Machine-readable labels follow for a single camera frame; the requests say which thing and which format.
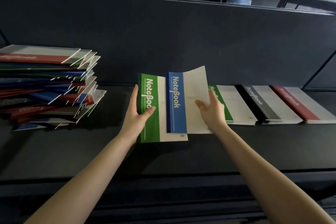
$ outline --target desk surface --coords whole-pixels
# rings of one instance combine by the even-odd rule
[[[104,86],[106,96],[73,128],[10,132],[0,121],[0,181],[76,175],[117,135],[132,87]],[[309,92],[336,114],[336,93]],[[336,125],[231,126],[254,150],[282,171],[336,168]],[[214,135],[187,142],[136,144],[117,177],[236,173]]]

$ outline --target left hand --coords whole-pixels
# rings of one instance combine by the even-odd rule
[[[143,130],[146,121],[155,111],[155,106],[147,109],[143,114],[137,113],[137,94],[138,86],[135,85],[128,109],[124,119],[123,126],[118,134],[123,140],[130,140],[132,144],[137,141],[138,135]]]

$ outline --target stack of plates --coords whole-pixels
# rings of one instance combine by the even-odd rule
[[[13,130],[76,124],[106,93],[93,76],[97,52],[10,45],[0,53],[0,113]]]
[[[297,124],[295,114],[269,86],[240,86],[246,103],[262,124]]]
[[[336,123],[336,117],[296,87],[276,87],[273,90],[289,105],[306,123],[328,124]]]
[[[257,118],[247,106],[235,86],[208,85],[225,106],[225,121],[234,125],[255,125]]]

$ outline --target gray stripe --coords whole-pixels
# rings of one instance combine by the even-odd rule
[[[273,109],[263,100],[258,91],[253,86],[243,86],[253,101],[262,110],[263,114],[269,120],[281,120],[281,118],[273,111]]]

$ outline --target person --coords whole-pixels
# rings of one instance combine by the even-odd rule
[[[108,183],[136,142],[152,106],[137,113],[136,85],[120,133],[78,175],[53,195],[25,223],[84,223]],[[237,166],[253,196],[273,224],[335,224],[334,220],[303,190],[273,167],[225,123],[224,106],[209,90],[210,104],[195,103],[209,129],[220,140]]]

